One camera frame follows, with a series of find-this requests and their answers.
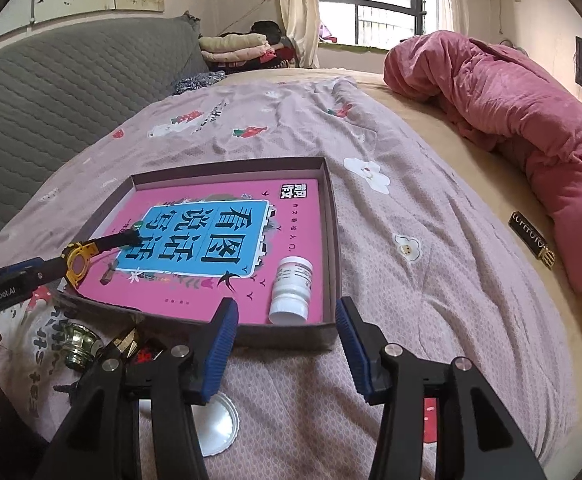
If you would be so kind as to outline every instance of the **metal screw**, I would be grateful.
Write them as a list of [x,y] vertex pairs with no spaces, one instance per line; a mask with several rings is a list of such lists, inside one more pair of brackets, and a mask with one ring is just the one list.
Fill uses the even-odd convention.
[[176,345],[171,349],[173,357],[186,357],[189,355],[189,347],[186,345]]
[[105,372],[113,372],[120,366],[120,361],[117,359],[107,359],[105,362],[102,363],[102,369]]
[[400,345],[389,343],[387,346],[385,346],[385,352],[391,357],[399,357],[402,355],[402,352],[404,352],[404,349]]
[[458,370],[462,370],[463,372],[470,370],[472,366],[473,363],[471,363],[469,358],[458,357],[458,359],[455,360],[455,367],[458,368]]

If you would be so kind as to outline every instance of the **stacked blankets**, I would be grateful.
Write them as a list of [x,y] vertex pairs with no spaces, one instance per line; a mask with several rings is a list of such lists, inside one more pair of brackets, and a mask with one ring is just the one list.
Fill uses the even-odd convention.
[[220,68],[243,66],[257,59],[266,63],[276,57],[264,34],[228,34],[222,38],[199,38],[202,57]]
[[222,70],[227,74],[295,66],[295,43],[284,37],[277,25],[275,27],[277,34],[252,32],[226,34],[218,38],[203,36],[198,40],[202,57],[213,72]]

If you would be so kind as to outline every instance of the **gray sofa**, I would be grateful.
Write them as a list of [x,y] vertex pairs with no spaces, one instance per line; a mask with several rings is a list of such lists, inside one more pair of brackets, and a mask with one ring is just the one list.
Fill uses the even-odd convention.
[[179,78],[206,72],[197,23],[118,18],[31,36],[0,50],[0,229],[66,161]]

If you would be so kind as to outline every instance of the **gold knob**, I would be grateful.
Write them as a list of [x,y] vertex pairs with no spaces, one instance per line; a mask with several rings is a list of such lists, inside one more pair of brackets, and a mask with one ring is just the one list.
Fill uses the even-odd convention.
[[65,344],[62,349],[66,351],[65,365],[71,370],[84,373],[102,350],[102,339],[78,323],[66,323],[64,332]]

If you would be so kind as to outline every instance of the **pink comforter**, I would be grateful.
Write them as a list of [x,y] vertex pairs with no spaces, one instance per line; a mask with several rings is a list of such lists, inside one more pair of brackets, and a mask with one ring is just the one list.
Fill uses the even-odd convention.
[[394,47],[385,82],[405,97],[433,98],[462,136],[526,173],[582,291],[582,103],[517,50],[446,30]]

